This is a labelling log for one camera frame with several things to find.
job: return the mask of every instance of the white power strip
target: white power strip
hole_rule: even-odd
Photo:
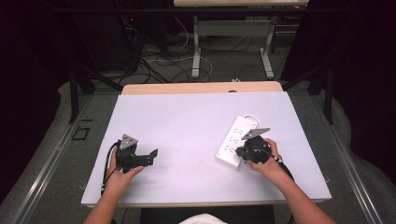
[[[241,158],[236,155],[235,150],[245,144],[246,140],[242,140],[242,137],[256,127],[256,122],[240,116],[236,117],[233,127],[228,132],[223,144],[216,154],[216,158],[237,168],[241,162]]]

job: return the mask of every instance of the power outlet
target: power outlet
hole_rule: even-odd
[[[225,161],[227,164],[231,164],[234,167],[238,167],[241,162],[241,158],[236,155],[236,149],[245,144],[246,140],[242,140],[242,137],[249,132],[251,129],[256,129],[257,123],[245,119],[240,116],[236,117],[233,127],[228,132],[224,139],[216,158],[220,161]]]

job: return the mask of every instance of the person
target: person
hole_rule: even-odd
[[[277,151],[276,142],[272,139],[264,139],[270,145],[272,154],[282,160]],[[126,174],[116,169],[116,150],[111,154],[110,165],[107,169],[106,189],[96,206],[92,209],[86,218],[86,224],[90,223],[110,223],[113,218],[114,209],[123,192],[128,188],[131,180],[139,174],[144,167],[139,166]],[[262,174],[271,183],[279,188],[284,195],[294,220],[297,223],[335,223],[323,210],[313,203],[300,187],[285,173],[279,164],[272,158],[266,163],[247,162],[249,166]]]

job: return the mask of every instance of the gray carpet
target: gray carpet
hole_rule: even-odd
[[[231,49],[243,38],[240,36],[223,37],[209,39],[208,41],[211,44],[211,49],[215,47],[216,49]],[[285,36],[283,39],[279,37],[276,43],[276,53],[270,54],[270,60],[276,79],[279,79],[282,64],[286,60],[289,46],[292,43],[292,37]],[[242,81],[266,80],[257,50],[257,47],[261,44],[260,39],[253,39],[251,47],[244,51],[203,51],[202,56],[206,57],[211,64],[202,60],[201,68],[206,71],[213,70],[210,81],[230,81],[236,77]],[[191,52],[188,52],[187,49],[178,49],[178,46],[175,48],[181,51],[185,50],[187,55],[191,56]],[[147,60],[155,58],[157,56],[150,56],[147,57]],[[180,67],[184,69],[191,67],[191,61],[187,60],[180,62],[178,64],[180,67],[150,64],[169,79],[177,76],[182,71]],[[203,75],[194,81],[208,81],[204,73],[203,71]],[[108,75],[110,77],[116,76],[113,73]],[[186,77],[182,73],[174,81],[185,81]],[[139,83],[145,78],[145,76],[127,77],[120,83],[122,85]],[[95,82],[95,87],[97,88],[96,94],[87,98],[87,109],[78,118],[76,128],[79,127],[80,131],[77,133],[73,132],[76,134],[75,138],[80,138],[89,129],[87,137],[85,140],[71,140],[64,146],[62,159],[57,164],[50,182],[45,186],[40,200],[35,204],[35,209],[31,210],[32,213],[30,218],[28,218],[28,223],[81,223],[91,211],[90,208],[79,203],[83,194],[83,189],[81,188],[83,188],[83,185],[87,183],[90,177],[97,150],[105,134],[106,125],[110,119],[118,94],[118,92],[112,91],[108,86],[100,82]],[[1,223],[11,223],[15,215],[18,214],[18,209],[23,204],[26,195],[28,195],[30,188],[35,183],[50,153],[58,149],[58,143],[64,136],[70,116],[68,87],[65,85],[60,88],[60,93],[63,99],[56,119],[49,128],[42,144],[37,149],[35,156],[21,175],[19,182],[0,206]],[[330,180],[328,186],[333,199],[321,203],[319,206],[338,223],[366,223],[367,219],[334,150],[334,141],[329,136],[329,131],[321,118],[321,113],[317,110],[316,102],[318,99],[316,96],[310,97],[306,94],[306,83],[298,85],[289,93],[307,139],[318,160],[319,167],[326,178]],[[335,122],[334,128],[347,147],[350,139],[350,128],[347,117],[339,104],[334,104],[333,106],[333,119]],[[353,154],[352,157],[383,221],[385,223],[394,223],[396,221],[396,217],[392,212],[396,211],[394,203],[396,191],[394,186],[373,165],[354,157]],[[298,158],[285,158],[285,162],[287,160],[298,160]],[[125,215],[124,223],[138,223],[139,209],[128,209],[126,213],[125,211],[124,208],[117,208],[114,218],[121,223]],[[275,214],[276,223],[286,223],[290,217],[290,210],[286,205],[275,205]]]

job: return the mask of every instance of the desk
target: desk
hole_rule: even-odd
[[[281,192],[247,164],[235,169],[215,159],[236,116],[246,114],[272,129],[263,137],[277,141],[312,200],[332,197],[290,98],[277,82],[147,84],[127,86],[119,96],[81,203],[94,206],[99,200],[106,154],[124,133],[139,140],[138,155],[155,148],[159,153],[154,165],[134,178],[119,206],[284,203]]]
[[[274,6],[303,6],[308,0],[175,0],[176,7],[274,7]],[[276,17],[269,21],[199,21],[194,17],[194,57],[192,62],[193,78],[199,77],[201,49],[200,35],[251,35],[265,36],[260,49],[262,64],[267,78],[273,79],[274,72],[268,58],[268,51],[274,35]]]

